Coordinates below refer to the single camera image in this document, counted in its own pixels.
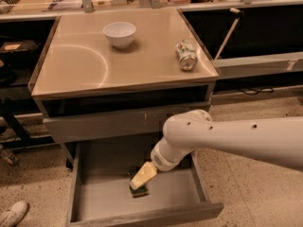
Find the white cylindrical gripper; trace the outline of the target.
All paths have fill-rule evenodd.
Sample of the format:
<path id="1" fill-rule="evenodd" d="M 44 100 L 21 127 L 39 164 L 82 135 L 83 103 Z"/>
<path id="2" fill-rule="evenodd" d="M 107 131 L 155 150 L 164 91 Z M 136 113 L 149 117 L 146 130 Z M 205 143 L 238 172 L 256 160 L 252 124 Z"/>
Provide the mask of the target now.
<path id="1" fill-rule="evenodd" d="M 157 175 L 160 171 L 170 171 L 191 152 L 193 148 L 177 148 L 163 137 L 151 151 L 151 162 L 146 162 L 132 177 L 130 186 L 138 189 Z"/>

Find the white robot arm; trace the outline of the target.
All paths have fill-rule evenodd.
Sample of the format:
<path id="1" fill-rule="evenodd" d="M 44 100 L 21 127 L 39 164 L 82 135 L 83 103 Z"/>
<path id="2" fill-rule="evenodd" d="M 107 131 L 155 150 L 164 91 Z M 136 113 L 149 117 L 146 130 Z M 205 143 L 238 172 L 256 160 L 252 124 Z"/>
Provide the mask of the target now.
<path id="1" fill-rule="evenodd" d="M 151 159 L 131 179 L 137 189 L 170 171 L 196 148 L 212 148 L 278 166 L 303 166 L 303 117 L 214 121 L 204 110 L 179 113 L 163 126 Z"/>

